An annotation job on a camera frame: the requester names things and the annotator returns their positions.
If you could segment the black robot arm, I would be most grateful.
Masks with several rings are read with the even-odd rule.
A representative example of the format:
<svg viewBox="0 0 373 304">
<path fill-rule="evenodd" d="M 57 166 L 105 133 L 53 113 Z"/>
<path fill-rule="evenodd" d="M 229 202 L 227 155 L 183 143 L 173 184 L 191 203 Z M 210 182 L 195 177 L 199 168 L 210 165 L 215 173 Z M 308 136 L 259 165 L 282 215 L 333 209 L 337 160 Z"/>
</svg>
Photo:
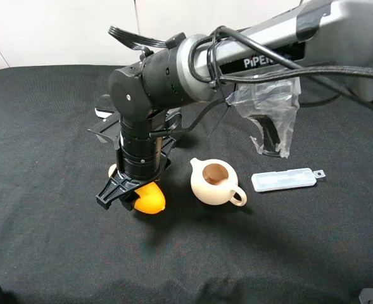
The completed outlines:
<svg viewBox="0 0 373 304">
<path fill-rule="evenodd" d="M 181 108 L 208 108 L 230 93 L 306 77 L 360 103 L 373 101 L 373 1 L 309 1 L 242 30 L 217 27 L 209 35 L 179 33 L 165 41 L 110 27 L 109 34 L 141 52 L 139 61 L 112 71 L 106 119 L 92 133 L 111 141 L 116 163 L 96 196 L 103 208 L 144 203 L 157 213 L 165 199 L 157 186 L 170 151 L 189 132 Z"/>
</svg>

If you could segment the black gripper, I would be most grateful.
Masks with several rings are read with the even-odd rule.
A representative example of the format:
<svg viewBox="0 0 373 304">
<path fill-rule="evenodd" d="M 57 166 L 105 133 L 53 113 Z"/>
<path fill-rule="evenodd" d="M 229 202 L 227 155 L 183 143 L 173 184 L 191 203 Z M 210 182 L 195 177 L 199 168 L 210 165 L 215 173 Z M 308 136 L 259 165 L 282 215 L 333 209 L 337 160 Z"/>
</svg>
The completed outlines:
<svg viewBox="0 0 373 304">
<path fill-rule="evenodd" d="M 142 122 L 132 122 L 114 112 L 88 131 L 100 140 L 112 143 L 116 166 L 96 202 L 108 210 L 114 201 L 132 211 L 139 195 L 135 190 L 153 182 L 168 167 L 168 156 L 181 129 L 178 109 L 156 111 Z"/>
</svg>

